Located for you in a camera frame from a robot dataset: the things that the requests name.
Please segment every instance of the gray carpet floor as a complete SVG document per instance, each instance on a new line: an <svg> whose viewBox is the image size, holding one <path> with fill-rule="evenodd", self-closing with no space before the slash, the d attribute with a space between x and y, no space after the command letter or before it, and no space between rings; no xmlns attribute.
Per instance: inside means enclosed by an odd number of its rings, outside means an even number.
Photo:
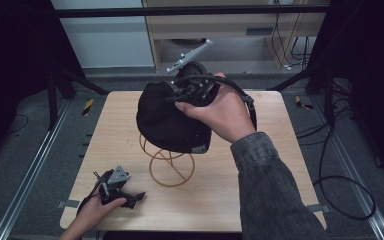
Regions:
<svg viewBox="0 0 384 240"><path fill-rule="evenodd" d="M252 70L244 72L246 73L231 71L228 74L229 78L244 89L273 87L293 74L293 72L284 70L277 73L274 70L264 73ZM148 82L164 79L167 79L164 74L151 74L136 77L91 78L90 80L107 90L126 91L143 90ZM304 93L303 86L305 86L305 80L283 93L285 105L297 136L302 135L299 132L303 130L323 124L317 110L302 108L295 104L297 95L301 96L304 103L312 105L315 105L314 99L321 97L316 95L309 98ZM106 99L105 96L93 93L83 86L75 84L75 87L78 91L75 100L63 100L59 96L60 106L64 101L69 101L67 117L19 214L11 236L24 236L21 238L26 239L26 235L50 236L52 239L57 238L56 236L63 231L59 226L62 209L57 208L56 205L60 200L66 200L70 194L82 163L82 157L86 153L90 134L94 131ZM87 116L82 116L85 103L91 98L94 99L92 108ZM47 101L46 91L24 99L18 106L19 115L0 144L0 219L17 192L47 133L49 123ZM337 104L335 111L347 106L346 101L341 101ZM350 159L375 197L377 207L384 217L384 169L376 166L374 154L357 121L352 116L353 111L344 112L336 122L335 131L341 137ZM318 177L318 166L323 147L322 143L313 143L323 141L326 135L327 129L323 129L316 134L299 139L301 151L313 181ZM323 159L323 175L345 174L332 141L329 141ZM361 211L360 203L351 186L352 184L341 180L324 183L326 193L335 205L345 212L362 215L364 213ZM322 204L329 205L318 187L316 187L316 193ZM328 226L327 232L332 239L378 239L369 221L352 220L336 210L326 213L325 218ZM88 233L86 237L94 237L94 233Z"/></svg>

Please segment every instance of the white wall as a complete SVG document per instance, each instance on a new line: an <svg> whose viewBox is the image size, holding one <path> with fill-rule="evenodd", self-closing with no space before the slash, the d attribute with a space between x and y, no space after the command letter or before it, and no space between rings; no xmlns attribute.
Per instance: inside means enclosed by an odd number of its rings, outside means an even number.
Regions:
<svg viewBox="0 0 384 240"><path fill-rule="evenodd" d="M52 0L55 9L142 7L140 0ZM61 23L83 68L154 67L144 17L67 18Z"/></svg>

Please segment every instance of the hand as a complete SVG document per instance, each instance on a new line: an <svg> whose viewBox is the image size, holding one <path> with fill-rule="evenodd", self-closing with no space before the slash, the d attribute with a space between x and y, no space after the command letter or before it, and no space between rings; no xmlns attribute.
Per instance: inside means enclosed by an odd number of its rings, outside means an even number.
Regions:
<svg viewBox="0 0 384 240"><path fill-rule="evenodd" d="M223 73L214 76L226 77ZM225 85L220 86L216 98L206 107L195 107L185 102L176 102L176 107L186 116L205 123L230 143L256 132L242 98Z"/></svg>
<svg viewBox="0 0 384 240"><path fill-rule="evenodd" d="M95 227L105 216L126 202L125 198L118 198L106 205L101 204L99 187L93 193L94 197L83 206L77 217L61 235L60 239L80 239L83 234Z"/></svg>

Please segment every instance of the light wood tabletop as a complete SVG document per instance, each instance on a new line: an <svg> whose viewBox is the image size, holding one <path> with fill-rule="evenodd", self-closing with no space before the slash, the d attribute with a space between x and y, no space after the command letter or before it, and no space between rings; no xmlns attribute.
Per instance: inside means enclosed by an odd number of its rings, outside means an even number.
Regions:
<svg viewBox="0 0 384 240"><path fill-rule="evenodd" d="M193 155L195 169L189 181L177 187L156 183L149 171L151 157L141 148L136 125L141 93L123 91L108 95L69 199L82 201L90 193L96 181L93 172L103 174L121 165L130 173L123 191L130 194L146 192L146 196L134 209L116 209L96 229L240 232L238 170L230 144L213 134L208 152ZM271 137L280 158L295 177L304 204L317 204L281 94L272 91L247 93L255 101L258 130ZM159 150L149 143L146 146L151 154ZM191 171L191 162L188 155L173 160L176 168L185 175ZM154 160L152 166L158 180L179 181L179 175L166 161ZM69 226L76 211L76 208L64 209L60 221L62 228ZM323 214L315 214L326 227Z"/></svg>

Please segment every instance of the black cap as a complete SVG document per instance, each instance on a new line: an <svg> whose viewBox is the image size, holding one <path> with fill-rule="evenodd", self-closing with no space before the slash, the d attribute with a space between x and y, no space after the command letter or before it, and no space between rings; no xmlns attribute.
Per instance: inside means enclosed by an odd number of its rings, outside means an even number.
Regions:
<svg viewBox="0 0 384 240"><path fill-rule="evenodd" d="M136 123L140 133L153 145L178 153L205 153L211 129L187 117L173 102L173 89L166 82L146 85L138 102Z"/></svg>

